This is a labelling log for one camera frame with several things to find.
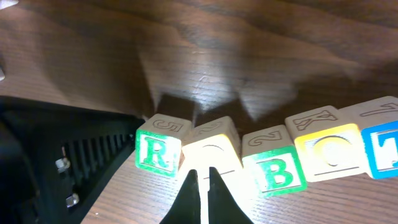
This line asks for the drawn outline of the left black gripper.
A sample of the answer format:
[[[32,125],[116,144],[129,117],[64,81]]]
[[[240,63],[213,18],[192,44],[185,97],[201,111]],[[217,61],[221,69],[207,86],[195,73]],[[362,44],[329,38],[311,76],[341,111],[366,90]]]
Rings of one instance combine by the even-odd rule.
[[[61,118],[60,104],[1,97],[1,223],[80,223],[132,154],[143,119]]]

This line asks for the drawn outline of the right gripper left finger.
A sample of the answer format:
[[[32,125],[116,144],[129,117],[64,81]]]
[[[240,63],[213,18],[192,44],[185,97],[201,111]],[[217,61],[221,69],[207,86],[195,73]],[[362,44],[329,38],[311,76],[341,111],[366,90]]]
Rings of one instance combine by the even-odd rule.
[[[197,171],[188,172],[178,194],[160,224],[200,224],[201,202]]]

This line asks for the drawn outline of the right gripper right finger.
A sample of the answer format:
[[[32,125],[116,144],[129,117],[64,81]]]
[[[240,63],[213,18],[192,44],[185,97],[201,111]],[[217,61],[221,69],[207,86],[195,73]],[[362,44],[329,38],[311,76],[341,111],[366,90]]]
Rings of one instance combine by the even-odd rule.
[[[209,168],[208,191],[209,224],[253,224],[240,209],[215,167]]]

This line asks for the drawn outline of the yellow O block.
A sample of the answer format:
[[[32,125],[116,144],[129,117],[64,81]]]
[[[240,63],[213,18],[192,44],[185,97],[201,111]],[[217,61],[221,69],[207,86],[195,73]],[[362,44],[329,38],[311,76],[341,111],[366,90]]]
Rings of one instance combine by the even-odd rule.
[[[305,178],[309,182],[367,173],[358,125],[333,106],[285,118]]]
[[[241,181],[241,141],[229,116],[195,127],[184,142],[182,153],[183,161],[177,174],[179,184],[191,169],[197,171],[199,180],[208,180],[210,167],[215,167],[228,185],[234,187]]]

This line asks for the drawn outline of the green R block placed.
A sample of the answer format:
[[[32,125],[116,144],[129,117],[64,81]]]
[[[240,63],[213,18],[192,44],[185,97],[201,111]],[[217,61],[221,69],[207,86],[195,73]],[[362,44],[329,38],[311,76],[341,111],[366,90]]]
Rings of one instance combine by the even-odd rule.
[[[136,131],[135,165],[155,174],[176,177],[183,140],[190,134],[187,119],[155,114]]]

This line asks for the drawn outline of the green B block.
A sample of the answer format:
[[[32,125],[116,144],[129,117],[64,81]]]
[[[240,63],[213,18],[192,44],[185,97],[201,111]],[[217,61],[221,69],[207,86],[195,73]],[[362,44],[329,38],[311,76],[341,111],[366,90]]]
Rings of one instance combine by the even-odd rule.
[[[245,134],[242,162],[261,197],[307,189],[297,150],[283,124]]]

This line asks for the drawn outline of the blue T block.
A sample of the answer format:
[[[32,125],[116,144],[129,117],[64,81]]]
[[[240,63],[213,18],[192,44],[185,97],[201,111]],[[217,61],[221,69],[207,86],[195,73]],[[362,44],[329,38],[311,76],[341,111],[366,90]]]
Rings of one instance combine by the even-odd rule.
[[[397,98],[383,96],[340,111],[359,128],[367,173],[373,179],[397,177]]]

